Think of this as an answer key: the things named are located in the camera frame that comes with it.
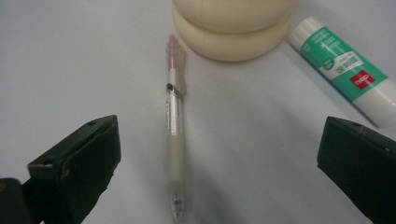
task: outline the white table surface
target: white table surface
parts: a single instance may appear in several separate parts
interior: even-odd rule
[[[396,79],[394,0],[304,0]],[[119,118],[122,160],[83,223],[173,223],[166,190],[164,46],[170,0],[0,1],[0,176],[84,123]],[[283,42],[244,63],[189,54],[187,223],[371,223],[317,168],[325,119],[377,129]]]

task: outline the pencil clip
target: pencil clip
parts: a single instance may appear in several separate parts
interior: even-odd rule
[[[186,51],[178,44],[174,35],[169,35],[169,42],[166,44],[166,55],[169,70],[176,70],[175,80],[169,80],[174,88],[181,94],[186,94]]]

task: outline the stacked tape rolls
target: stacked tape rolls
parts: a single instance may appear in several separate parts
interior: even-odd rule
[[[300,0],[173,0],[175,26],[199,54],[224,62],[263,55],[289,30]]]

